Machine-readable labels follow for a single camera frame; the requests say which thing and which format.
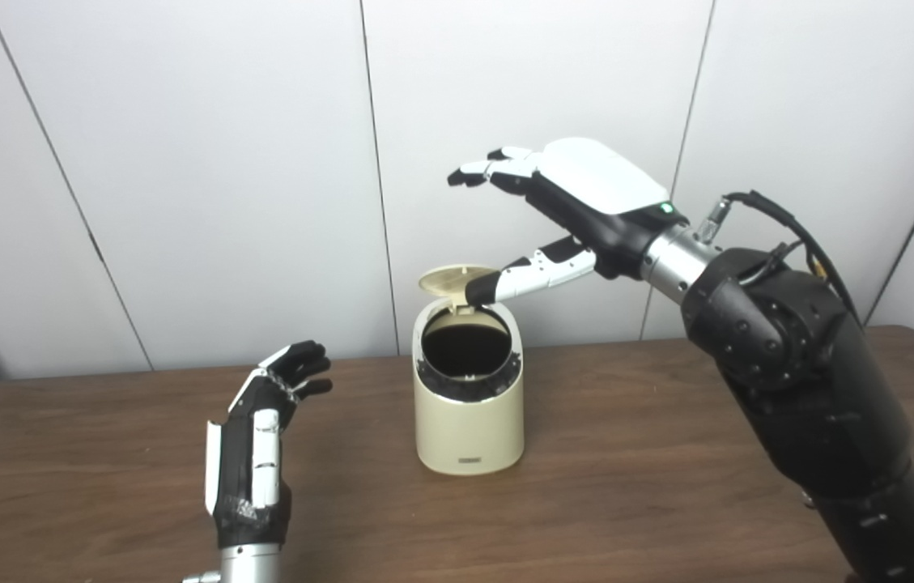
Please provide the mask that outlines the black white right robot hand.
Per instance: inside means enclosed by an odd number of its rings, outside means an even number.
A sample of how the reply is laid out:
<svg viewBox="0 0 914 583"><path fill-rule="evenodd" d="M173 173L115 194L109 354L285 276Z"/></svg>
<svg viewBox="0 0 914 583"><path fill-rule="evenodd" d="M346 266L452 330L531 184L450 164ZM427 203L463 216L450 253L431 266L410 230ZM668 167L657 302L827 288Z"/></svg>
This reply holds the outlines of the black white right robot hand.
<svg viewBox="0 0 914 583"><path fill-rule="evenodd" d="M483 161L461 165L447 181L453 187L491 184L521 196L567 233L534 254L468 281L464 294L475 306L591 273L643 281L656 265L649 248L686 221L672 206L667 188L590 138L561 138L541 151L502 147Z"/></svg>

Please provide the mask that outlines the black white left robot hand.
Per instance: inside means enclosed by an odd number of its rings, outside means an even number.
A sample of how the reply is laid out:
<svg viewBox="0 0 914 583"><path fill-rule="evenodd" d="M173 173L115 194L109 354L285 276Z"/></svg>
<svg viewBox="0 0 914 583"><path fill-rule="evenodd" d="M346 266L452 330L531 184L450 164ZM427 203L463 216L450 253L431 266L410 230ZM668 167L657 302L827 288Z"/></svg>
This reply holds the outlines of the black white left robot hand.
<svg viewBox="0 0 914 583"><path fill-rule="evenodd" d="M207 424L205 506L219 549L286 542L291 492L280 470L282 434L299 403L331 391L321 377L330 366L317 341L280 348L246 377L226 420Z"/></svg>

